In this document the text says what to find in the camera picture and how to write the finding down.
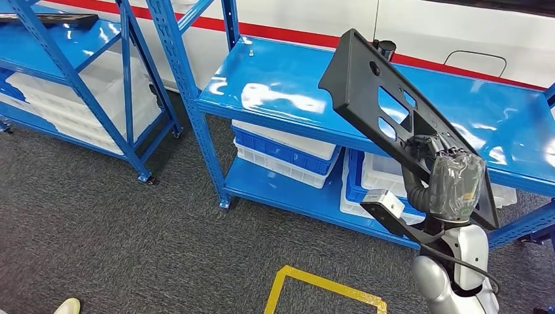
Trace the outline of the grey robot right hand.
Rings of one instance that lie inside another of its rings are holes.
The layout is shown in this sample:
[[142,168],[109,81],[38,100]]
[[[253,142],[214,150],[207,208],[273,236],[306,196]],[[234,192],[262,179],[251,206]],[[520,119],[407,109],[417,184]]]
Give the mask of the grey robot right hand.
[[402,167],[409,204],[444,222],[468,222],[480,198],[485,161],[439,134],[415,135],[405,150],[431,170],[424,186],[413,172]]

